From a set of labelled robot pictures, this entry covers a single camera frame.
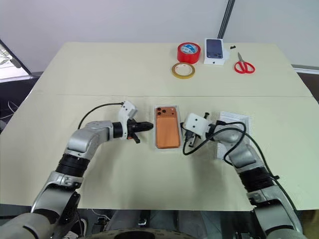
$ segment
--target orange phone case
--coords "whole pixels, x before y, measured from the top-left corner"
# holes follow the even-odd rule
[[[156,147],[180,146],[177,111],[175,107],[156,108]]]

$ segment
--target yellow tape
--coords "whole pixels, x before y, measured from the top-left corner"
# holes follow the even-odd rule
[[[179,65],[187,65],[187,66],[190,66],[191,67],[191,73],[188,74],[188,75],[180,75],[179,73],[176,72],[176,67],[179,66]],[[186,62],[178,62],[176,63],[175,65],[173,65],[173,67],[171,68],[171,72],[173,73],[173,75],[177,78],[180,78],[180,79],[187,79],[187,78],[190,78],[192,77],[194,74],[195,74],[195,67],[193,67],[191,64],[188,64]]]

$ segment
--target red tape roll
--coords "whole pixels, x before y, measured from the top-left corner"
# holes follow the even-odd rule
[[[200,55],[199,45],[192,42],[184,42],[177,48],[177,59],[179,62],[194,64]]]

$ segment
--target tape roll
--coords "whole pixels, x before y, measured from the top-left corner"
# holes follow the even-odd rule
[[[173,65],[171,72],[177,78],[187,79],[195,74],[195,67],[186,62],[179,62]]]
[[[199,60],[200,47],[192,42],[184,42],[177,48],[177,59],[179,62],[194,64]]]

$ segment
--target red scissors handle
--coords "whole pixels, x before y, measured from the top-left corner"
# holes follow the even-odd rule
[[[235,68],[235,71],[240,73],[240,74],[244,74],[244,73],[251,74],[251,73],[255,72],[255,67],[246,61],[244,61],[244,62],[237,61],[234,68]]]

